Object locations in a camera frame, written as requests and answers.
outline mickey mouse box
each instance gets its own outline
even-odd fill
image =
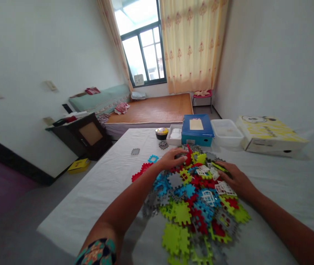
[[[239,116],[245,151],[294,157],[309,142],[275,117]]]

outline yellow curtain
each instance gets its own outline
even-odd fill
[[[126,63],[125,53],[123,49],[123,43],[120,38],[117,22],[115,20],[112,2],[111,0],[97,0],[97,3],[104,26],[107,30],[110,41],[115,47],[115,52],[118,55],[119,61],[123,66],[125,77],[128,80],[130,92],[132,92],[133,87],[130,81],[128,65]]]
[[[222,50],[228,0],[161,0],[169,93],[213,89]]]

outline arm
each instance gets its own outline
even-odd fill
[[[233,179],[219,171],[221,178],[262,215],[299,264],[314,264],[314,231],[295,219],[263,195],[236,165],[217,162],[227,169]]]
[[[100,238],[110,238],[120,254],[126,231],[141,209],[155,179],[162,170],[182,164],[186,156],[174,159],[174,156],[187,151],[174,148],[169,150],[159,161],[150,166],[137,180],[127,187],[103,212],[88,234],[80,252],[91,242]]]

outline red stool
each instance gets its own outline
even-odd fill
[[[196,96],[195,94],[193,95],[193,107],[194,107],[194,99],[195,98],[210,98],[210,109],[211,109],[211,113],[212,113],[212,90],[208,90],[207,92],[209,93],[209,95],[207,95],[207,96]]]

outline white plastic container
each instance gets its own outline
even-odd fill
[[[181,133],[180,133],[180,138],[178,138],[178,139],[172,139],[171,138],[171,134],[172,134],[173,129],[178,128],[178,129],[180,129],[180,132],[181,132],[182,127],[183,127],[182,124],[171,124],[171,126],[169,128],[169,132],[167,134],[167,139],[166,139],[166,141],[169,145],[181,145],[182,144],[182,134]]]
[[[214,143],[223,147],[238,147],[244,136],[232,120],[211,120]]]

